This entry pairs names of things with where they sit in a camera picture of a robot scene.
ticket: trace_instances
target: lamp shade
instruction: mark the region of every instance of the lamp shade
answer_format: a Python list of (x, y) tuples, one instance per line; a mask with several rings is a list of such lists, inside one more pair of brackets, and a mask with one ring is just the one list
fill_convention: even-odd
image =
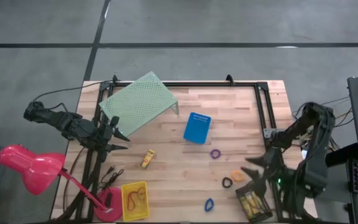
[(63, 154), (35, 154), (21, 145), (6, 146), (0, 152), (0, 164), (20, 172), (26, 189), (34, 195), (49, 187), (64, 162)]

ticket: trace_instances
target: concrete floor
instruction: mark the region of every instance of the concrete floor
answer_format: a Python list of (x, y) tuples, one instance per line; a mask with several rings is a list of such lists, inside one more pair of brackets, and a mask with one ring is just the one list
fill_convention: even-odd
[[(0, 0), (0, 43), (92, 43), (104, 0)], [(101, 42), (358, 42), (358, 1), (114, 0)], [(162, 80), (284, 80), (292, 110), (306, 101), (347, 96), (346, 78), (358, 76), (358, 48), (307, 49), (99, 49), (91, 80), (116, 74), (135, 80), (154, 71)], [(46, 91), (81, 85), (91, 49), (0, 49), (0, 145), (21, 143), (35, 152), (65, 152), (56, 130), (22, 118)], [(42, 98), (74, 111), (79, 91)], [(334, 105), (336, 114), (350, 108)], [(341, 145), (356, 141), (352, 124), (336, 128)], [(329, 171), (316, 199), (323, 220), (348, 222), (338, 188), (343, 167)], [(0, 223), (41, 222), (52, 207), (55, 182), (34, 197), (15, 172), (0, 191)]]

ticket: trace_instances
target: wooden tabletop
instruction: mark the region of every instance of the wooden tabletop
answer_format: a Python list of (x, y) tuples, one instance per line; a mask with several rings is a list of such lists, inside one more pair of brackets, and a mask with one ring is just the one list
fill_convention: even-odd
[[(267, 82), (277, 128), (287, 128), (293, 120), (284, 82)], [(82, 89), (77, 113), (85, 119), (92, 119), (94, 115), (98, 89), (99, 85)], [(111, 142), (127, 146), (128, 149), (109, 153), (102, 164), (101, 177), (110, 166), (116, 166), (117, 170), (124, 169), (124, 173), (113, 183), (113, 187), (121, 188), (122, 184), (146, 181), (150, 216), (138, 222), (246, 222), (235, 190), (248, 183), (250, 178), (246, 176), (245, 181), (235, 182), (229, 189), (222, 187), (222, 179), (230, 177), (232, 171), (239, 170), (240, 166), (262, 171), (260, 167), (245, 161), (246, 157), (261, 156), (265, 152), (254, 89), (239, 86), (169, 89), (178, 98), (180, 114), (166, 110), (129, 136), (131, 142), (111, 139)], [(265, 119), (269, 124), (262, 91), (261, 94)], [(191, 112), (212, 118), (204, 145), (193, 144), (183, 138)], [(76, 141), (69, 143), (65, 163), (67, 169), (71, 168), (81, 148)], [(149, 149), (155, 151), (155, 156), (144, 170), (140, 163)], [(209, 156), (212, 149), (219, 149), (222, 156), (212, 159)], [(283, 156), (285, 163), (292, 168), (296, 168), (302, 160), (301, 152), (296, 147), (287, 150)], [(82, 178), (85, 158), (86, 150), (80, 155), (74, 169), (73, 175), (78, 180)], [(65, 184), (66, 180), (61, 179), (51, 218), (62, 214)], [(66, 206), (78, 191), (76, 186), (69, 184)], [(266, 222), (275, 222), (277, 216), (270, 190), (265, 197), (274, 214)], [(214, 200), (214, 208), (206, 213), (204, 204), (208, 198)], [(305, 208), (317, 217), (313, 200), (306, 200)]]

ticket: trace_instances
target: orange ring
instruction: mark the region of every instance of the orange ring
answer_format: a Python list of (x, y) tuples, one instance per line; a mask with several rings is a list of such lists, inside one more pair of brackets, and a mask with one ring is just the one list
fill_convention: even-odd
[(239, 171), (233, 171), (231, 173), (231, 178), (236, 181), (236, 182), (239, 182), (239, 181), (243, 181), (244, 180), (244, 175), (241, 174)]

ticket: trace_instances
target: yellow plastic basket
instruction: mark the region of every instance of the yellow plastic basket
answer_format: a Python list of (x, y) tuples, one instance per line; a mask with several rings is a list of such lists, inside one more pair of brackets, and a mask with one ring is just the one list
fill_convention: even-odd
[(122, 216), (125, 222), (149, 217), (149, 196), (146, 182), (123, 185), (121, 195)]

